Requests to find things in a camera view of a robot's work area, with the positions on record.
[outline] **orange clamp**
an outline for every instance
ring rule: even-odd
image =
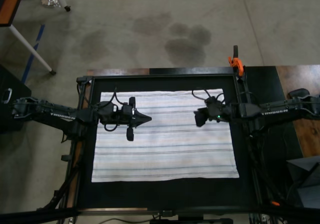
[[[233,59],[231,57],[228,57],[230,66],[233,68],[238,68],[239,70],[239,77],[242,77],[244,75],[244,66],[242,65],[242,61],[238,58],[238,46],[235,45],[233,47]]]

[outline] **cloth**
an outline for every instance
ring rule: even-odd
[[[211,96],[222,89],[208,90]],[[194,91],[208,98],[202,91]],[[112,92],[101,93],[100,101]],[[207,121],[197,127],[194,111],[205,107],[191,91],[119,92],[120,102],[135,97],[137,110],[152,121],[134,129],[134,141],[127,141],[127,126],[113,132],[98,125],[91,181],[138,182],[180,178],[238,178],[228,123]]]

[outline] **gray floor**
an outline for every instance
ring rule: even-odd
[[[45,25],[27,79],[32,95],[76,106],[87,70],[228,66],[233,45],[246,66],[318,64],[320,0],[66,0],[72,11],[22,0],[14,26],[32,44]],[[0,63],[21,79],[30,53],[0,29]],[[45,205],[65,178],[70,143],[34,122],[0,136],[0,212]],[[82,217],[97,223],[105,217]],[[247,216],[235,216],[247,223]]]

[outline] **black cable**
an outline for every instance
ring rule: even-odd
[[[115,99],[116,99],[116,101],[117,101],[118,103],[120,103],[121,105],[124,105],[123,102],[119,101],[119,99],[118,99],[118,97],[117,97],[116,90],[114,91],[114,97],[115,97]]]
[[[251,91],[243,91],[243,92],[240,92],[239,94],[237,94],[236,97],[240,98],[240,96],[243,95],[243,94],[252,95],[254,97],[255,101],[257,102],[257,106],[261,108],[259,99],[253,92],[251,92]]]
[[[279,220],[282,224],[285,224],[285,222],[280,217],[277,217],[276,219]]]
[[[209,92],[206,90],[206,89],[203,89],[204,91],[205,91],[205,93],[207,93],[207,95],[209,96],[209,98],[211,97],[211,95],[209,94]]]
[[[106,128],[106,125],[107,124],[105,124],[104,125],[104,129],[107,131],[107,132],[113,132],[115,129],[117,129],[117,127],[118,127],[118,124],[115,124],[115,127],[113,128],[113,129],[108,129],[108,128]]]
[[[108,219],[108,220],[104,220],[104,221],[102,221],[102,222],[99,222],[98,224],[103,224],[103,223],[106,223],[106,222],[109,222],[109,221],[113,221],[113,220],[114,220],[114,221],[124,222],[124,223],[129,223],[129,224],[140,224],[140,223],[150,222],[150,221],[152,221],[152,220],[154,220],[154,219],[142,220],[142,221],[129,221],[129,220],[122,220],[122,219],[118,219],[118,218],[111,218],[111,219]]]
[[[209,96],[209,98],[211,97],[211,95],[209,94],[209,92],[206,90],[206,89],[203,89],[204,91],[205,91],[205,93]],[[204,99],[204,98],[201,98],[201,97],[199,97],[199,96],[196,96],[195,94],[194,94],[194,90],[192,90],[191,91],[191,95],[192,96],[194,96],[195,98],[197,98],[197,99],[200,99],[200,100],[203,100],[203,101],[205,101],[206,99]]]
[[[86,101],[86,103],[88,103],[88,105],[89,105],[90,107],[93,107],[93,106],[91,105],[90,101],[87,99],[86,95],[84,95],[84,94],[80,91],[80,88],[79,88],[79,87],[80,87],[79,84],[77,84],[77,85],[76,85],[76,91],[78,92],[79,98],[83,97],[84,100]]]

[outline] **black mat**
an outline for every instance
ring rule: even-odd
[[[257,94],[258,98],[261,99],[261,103],[283,100],[284,95],[276,69],[274,67],[255,68],[250,67],[248,69],[249,90]],[[150,74],[152,73],[153,75],[175,74],[175,72],[181,74],[181,70],[178,69],[165,72],[163,69],[150,70]],[[231,76],[150,76],[96,79],[92,103],[100,100],[101,92],[112,92],[115,86],[117,86],[119,92],[187,91],[192,89],[222,88],[226,100],[236,100],[234,80]],[[231,124],[230,129],[240,178],[183,178],[153,182],[118,181],[91,183],[97,131],[97,128],[91,128],[88,130],[88,138],[85,144],[84,168],[80,174],[76,206],[78,208],[148,208],[149,210],[204,206],[256,207],[257,201],[249,167],[248,149],[244,142],[242,130],[236,124]],[[281,134],[282,132],[277,132],[276,138],[279,139]],[[272,149],[272,146],[268,145],[266,149]]]

